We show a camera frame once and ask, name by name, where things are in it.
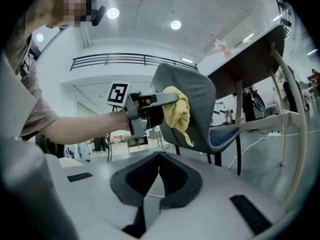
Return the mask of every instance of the railing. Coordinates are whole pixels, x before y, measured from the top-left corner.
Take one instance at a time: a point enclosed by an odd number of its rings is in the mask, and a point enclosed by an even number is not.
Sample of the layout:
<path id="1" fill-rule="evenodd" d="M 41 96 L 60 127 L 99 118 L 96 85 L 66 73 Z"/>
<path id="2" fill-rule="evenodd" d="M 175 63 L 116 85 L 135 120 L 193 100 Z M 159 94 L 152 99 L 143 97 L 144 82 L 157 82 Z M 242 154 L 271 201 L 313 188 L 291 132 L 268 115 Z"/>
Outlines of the railing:
<path id="1" fill-rule="evenodd" d="M 279 15 L 281 15 L 280 23 L 285 30 L 284 38 L 288 38 L 291 36 L 292 30 L 292 17 L 290 11 L 291 7 L 286 1 L 283 0 L 276 0 L 276 3 L 278 5 Z"/>
<path id="2" fill-rule="evenodd" d="M 139 54 L 139 53 L 100 53 L 100 54 L 93 54 L 83 57 L 78 57 L 73 59 L 72 66 L 70 71 L 81 68 L 87 67 L 92 65 L 108 65 L 108 64 L 141 64 L 144 66 L 151 65 L 151 66 L 158 66 L 161 63 L 168 63 L 173 64 L 181 67 L 185 67 L 191 70 L 198 71 L 197 66 L 193 66 L 190 64 L 186 64 L 177 60 L 157 57 L 147 54 Z"/>

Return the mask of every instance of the round ceiling light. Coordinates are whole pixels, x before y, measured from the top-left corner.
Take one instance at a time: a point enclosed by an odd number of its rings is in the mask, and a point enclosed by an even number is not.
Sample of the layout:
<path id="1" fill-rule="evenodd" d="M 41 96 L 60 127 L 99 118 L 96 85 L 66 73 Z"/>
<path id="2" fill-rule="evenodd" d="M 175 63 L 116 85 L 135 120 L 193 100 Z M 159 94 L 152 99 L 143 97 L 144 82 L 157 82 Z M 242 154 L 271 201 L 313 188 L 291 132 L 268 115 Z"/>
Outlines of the round ceiling light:
<path id="1" fill-rule="evenodd" d="M 106 15 L 109 19 L 115 19 L 119 16 L 119 10 L 117 8 L 110 8 L 106 11 Z"/>
<path id="2" fill-rule="evenodd" d="M 179 20 L 174 20 L 171 22 L 171 28 L 173 30 L 178 30 L 181 28 L 181 22 Z"/>
<path id="3" fill-rule="evenodd" d="M 45 37 L 44 37 L 44 35 L 43 35 L 42 33 L 38 33 L 38 34 L 36 34 L 35 39 L 36 39 L 39 43 L 41 43 L 41 42 L 43 42 L 43 40 L 45 39 Z"/>

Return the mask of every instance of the black chair leg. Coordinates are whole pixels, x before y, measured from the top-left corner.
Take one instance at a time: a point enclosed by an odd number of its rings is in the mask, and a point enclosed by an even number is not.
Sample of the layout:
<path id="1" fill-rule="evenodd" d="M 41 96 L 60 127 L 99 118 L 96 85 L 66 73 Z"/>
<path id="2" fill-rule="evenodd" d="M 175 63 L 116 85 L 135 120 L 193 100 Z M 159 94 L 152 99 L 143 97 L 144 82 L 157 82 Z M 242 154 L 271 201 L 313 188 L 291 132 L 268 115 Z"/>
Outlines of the black chair leg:
<path id="1" fill-rule="evenodd" d="M 219 167 L 222 166 L 221 153 L 214 154 L 214 163 L 216 166 L 219 166 Z"/>
<path id="2" fill-rule="evenodd" d="M 177 146 L 177 145 L 174 145 L 174 146 L 175 146 L 175 153 L 180 156 L 180 148 L 179 148 L 179 146 Z"/>
<path id="3" fill-rule="evenodd" d="M 237 160 L 238 160 L 237 173 L 240 176 L 240 173 L 241 173 L 241 143 L 240 143 L 240 135 L 238 135 L 236 137 L 235 142 L 236 142 L 236 153 L 237 153 Z"/>
<path id="4" fill-rule="evenodd" d="M 210 154 L 209 153 L 206 153 L 206 157 L 208 158 L 208 163 L 211 165 L 211 157 L 210 157 Z"/>

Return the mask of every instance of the chair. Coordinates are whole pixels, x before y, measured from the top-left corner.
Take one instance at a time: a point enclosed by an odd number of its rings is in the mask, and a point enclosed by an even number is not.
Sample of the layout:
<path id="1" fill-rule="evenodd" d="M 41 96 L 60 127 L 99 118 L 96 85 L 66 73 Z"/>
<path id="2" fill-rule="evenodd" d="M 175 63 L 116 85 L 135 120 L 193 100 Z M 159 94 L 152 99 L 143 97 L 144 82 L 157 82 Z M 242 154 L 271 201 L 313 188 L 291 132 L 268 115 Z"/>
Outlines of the chair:
<path id="1" fill-rule="evenodd" d="M 151 88 L 161 93 L 166 87 L 174 86 L 188 98 L 190 106 L 190 122 L 186 133 L 193 147 L 186 143 L 185 137 L 175 128 L 167 124 L 160 125 L 163 138 L 174 144 L 176 154 L 180 155 L 179 147 L 207 154 L 211 164 L 211 154 L 215 165 L 221 167 L 221 153 L 236 139 L 237 144 L 237 174 L 241 172 L 240 128 L 211 129 L 210 123 L 215 107 L 216 88 L 213 82 L 203 74 L 191 69 L 170 64 L 160 64 L 153 76 Z"/>

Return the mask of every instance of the ceiling light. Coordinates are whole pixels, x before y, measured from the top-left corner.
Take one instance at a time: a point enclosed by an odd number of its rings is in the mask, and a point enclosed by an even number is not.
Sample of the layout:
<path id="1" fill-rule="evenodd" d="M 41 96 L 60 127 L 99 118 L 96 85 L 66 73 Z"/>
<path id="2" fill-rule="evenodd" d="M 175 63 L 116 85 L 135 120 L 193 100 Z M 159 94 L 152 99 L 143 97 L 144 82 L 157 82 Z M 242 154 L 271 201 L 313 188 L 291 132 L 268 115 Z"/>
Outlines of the ceiling light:
<path id="1" fill-rule="evenodd" d="M 184 62 L 188 62 L 188 63 L 194 63 L 191 59 L 187 59 L 187 58 L 182 58 L 182 60 Z"/>
<path id="2" fill-rule="evenodd" d="M 282 17 L 282 14 L 279 15 L 279 16 L 277 16 L 277 17 L 275 17 L 275 18 L 273 19 L 273 21 L 275 22 L 276 20 L 280 19 L 280 17 Z"/>
<path id="3" fill-rule="evenodd" d="M 251 35 L 249 35 L 246 39 L 243 40 L 243 42 L 247 41 L 250 37 L 252 37 L 254 34 L 252 33 Z"/>
<path id="4" fill-rule="evenodd" d="M 310 51 L 309 53 L 307 53 L 306 55 L 311 55 L 311 54 L 314 54 L 315 52 L 317 52 L 318 51 L 318 49 L 314 49 L 314 50 L 312 50 L 312 51 Z"/>
<path id="5" fill-rule="evenodd" d="M 44 35 L 42 33 L 38 33 L 36 34 L 35 36 L 35 39 L 39 42 L 39 43 L 42 43 L 45 39 Z"/>
<path id="6" fill-rule="evenodd" d="M 181 22 L 179 20 L 174 20 L 171 22 L 171 28 L 173 30 L 178 30 L 181 28 Z"/>
<path id="7" fill-rule="evenodd" d="M 117 8 L 110 8 L 106 11 L 106 15 L 109 19 L 115 19 L 119 16 L 119 10 Z"/>

